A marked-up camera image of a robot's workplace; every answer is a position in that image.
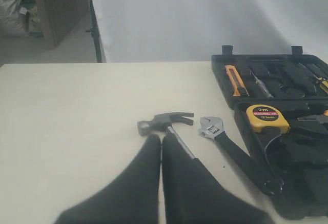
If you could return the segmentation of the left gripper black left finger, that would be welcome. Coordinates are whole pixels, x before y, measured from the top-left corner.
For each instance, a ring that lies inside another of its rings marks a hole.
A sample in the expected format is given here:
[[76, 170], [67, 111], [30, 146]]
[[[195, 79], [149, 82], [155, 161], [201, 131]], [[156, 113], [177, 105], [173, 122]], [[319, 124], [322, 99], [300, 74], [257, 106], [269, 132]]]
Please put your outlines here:
[[158, 223], [160, 165], [161, 141], [150, 134], [109, 185], [63, 211], [56, 223]]

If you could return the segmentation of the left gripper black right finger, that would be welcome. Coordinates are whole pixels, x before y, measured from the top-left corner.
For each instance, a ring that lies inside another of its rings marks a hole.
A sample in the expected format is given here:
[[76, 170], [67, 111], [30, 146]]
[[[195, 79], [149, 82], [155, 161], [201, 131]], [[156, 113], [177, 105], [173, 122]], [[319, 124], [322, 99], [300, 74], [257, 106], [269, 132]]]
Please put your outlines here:
[[225, 190], [173, 134], [162, 140], [162, 182], [167, 223], [273, 223], [265, 211]]

